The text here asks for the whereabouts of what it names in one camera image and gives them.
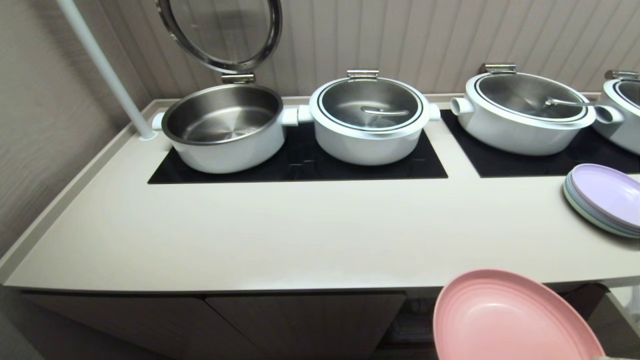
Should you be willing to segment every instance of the beige countertop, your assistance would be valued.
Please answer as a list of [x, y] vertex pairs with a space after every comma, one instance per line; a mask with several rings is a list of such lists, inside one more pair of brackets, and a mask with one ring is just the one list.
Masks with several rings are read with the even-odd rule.
[[171, 146], [125, 130], [0, 261], [0, 281], [70, 291], [407, 289], [491, 267], [545, 283], [640, 283], [640, 241], [578, 216], [563, 176], [481, 179], [441, 120], [425, 132], [448, 179], [149, 185]]

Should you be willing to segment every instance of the cabinet door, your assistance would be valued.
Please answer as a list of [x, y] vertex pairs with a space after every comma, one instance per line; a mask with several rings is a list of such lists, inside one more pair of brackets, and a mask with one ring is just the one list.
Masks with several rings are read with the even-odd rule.
[[24, 294], [63, 316], [174, 359], [260, 359], [204, 301]]
[[271, 359], [368, 359], [403, 294], [210, 297]]

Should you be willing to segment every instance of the black glass cooktop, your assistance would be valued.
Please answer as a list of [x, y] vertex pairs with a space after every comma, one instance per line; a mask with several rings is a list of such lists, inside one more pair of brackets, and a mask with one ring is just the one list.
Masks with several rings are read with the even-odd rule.
[[233, 174], [206, 174], [189, 168], [171, 149], [149, 184], [243, 183], [263, 181], [330, 181], [380, 179], [443, 179], [447, 177], [424, 132], [415, 150], [389, 165], [365, 167], [327, 154], [316, 142], [314, 125], [287, 128], [282, 148], [262, 164]]
[[575, 165], [594, 163], [627, 174], [640, 173], [640, 156], [614, 145], [591, 127], [581, 130], [562, 152], [550, 156], [524, 156], [490, 147], [469, 135], [451, 111], [442, 119], [476, 168], [480, 177], [566, 175]]

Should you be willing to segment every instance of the purple plate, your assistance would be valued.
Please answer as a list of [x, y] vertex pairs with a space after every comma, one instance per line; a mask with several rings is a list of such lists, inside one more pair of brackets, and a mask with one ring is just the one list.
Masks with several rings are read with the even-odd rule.
[[603, 214], [640, 227], [640, 183], [623, 172], [596, 164], [581, 164], [571, 171], [578, 194]]

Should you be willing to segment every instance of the beige wall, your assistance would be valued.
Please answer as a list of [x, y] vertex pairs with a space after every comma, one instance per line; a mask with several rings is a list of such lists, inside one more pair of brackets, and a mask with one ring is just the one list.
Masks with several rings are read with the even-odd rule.
[[[216, 85], [187, 57], [151, 0], [100, 0], [152, 97]], [[176, 15], [216, 56], [264, 36], [264, 0], [181, 0]], [[607, 69], [640, 70], [638, 0], [282, 0], [284, 33], [258, 82], [310, 95], [353, 67], [379, 68], [426, 93], [462, 92], [484, 61], [599, 91]]]
[[[138, 106], [150, 96], [99, 3], [76, 0]], [[127, 118], [53, 0], [0, 11], [0, 256]], [[0, 287], [1, 359], [160, 359]]]

